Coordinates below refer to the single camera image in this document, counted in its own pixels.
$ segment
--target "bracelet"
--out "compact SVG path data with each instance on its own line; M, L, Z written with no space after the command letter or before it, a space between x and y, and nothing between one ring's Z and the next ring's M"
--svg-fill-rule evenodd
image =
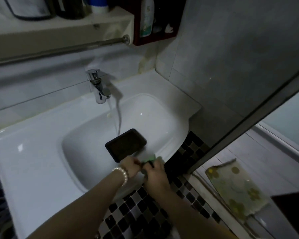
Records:
M127 174L127 172L124 169L122 169L121 167L116 167L112 171L114 171L114 170L119 170L119 171L121 171L123 173L123 175L124 175L124 183L122 184L122 186L124 186L128 182L128 174Z

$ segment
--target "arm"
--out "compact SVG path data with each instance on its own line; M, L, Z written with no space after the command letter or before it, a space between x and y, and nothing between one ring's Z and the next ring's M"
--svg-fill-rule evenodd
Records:
M143 168L148 175L145 189L168 213L182 239L236 238L222 226L208 221L171 190L160 161L155 161L154 168L148 163Z
M139 161L130 156L123 159L120 166L129 178L140 171ZM123 183L123 173L112 171L91 190L43 223L28 239L94 238L109 205Z

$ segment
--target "running water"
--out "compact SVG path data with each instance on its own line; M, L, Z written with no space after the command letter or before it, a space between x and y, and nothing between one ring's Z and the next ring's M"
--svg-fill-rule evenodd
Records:
M113 121L115 130L116 130L116 135L119 136L119 129L117 128L117 124L115 122L115 120L116 120L115 119L115 114L114 114L115 109L112 108L110 98L107 99L107 103L109 104L109 107L110 107L110 113L107 115L107 117Z

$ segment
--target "sink basin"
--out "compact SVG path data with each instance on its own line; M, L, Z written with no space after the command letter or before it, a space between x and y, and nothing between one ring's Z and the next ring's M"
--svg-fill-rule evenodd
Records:
M62 149L80 183L91 189L118 165L105 144L117 137L119 130L122 134L135 128L147 140L145 150L138 155L141 160L148 154L166 158L170 150L164 154L163 151L177 138L182 122L181 117L175 116L154 97L141 94L67 134Z
M131 128L147 140L140 160L167 161L188 133L200 105L155 70L109 87L97 104L93 93L0 131L0 179L18 238L82 196L114 167L105 144ZM114 200L143 181L139 173Z

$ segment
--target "faucet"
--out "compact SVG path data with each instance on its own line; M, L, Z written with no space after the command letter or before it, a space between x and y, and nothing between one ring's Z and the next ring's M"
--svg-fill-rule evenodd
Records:
M102 80L99 77L99 72L99 69L90 69L87 71L87 74L91 84L95 88L93 90L93 93L96 103L103 104L108 98L111 97L111 92L105 84L102 84Z

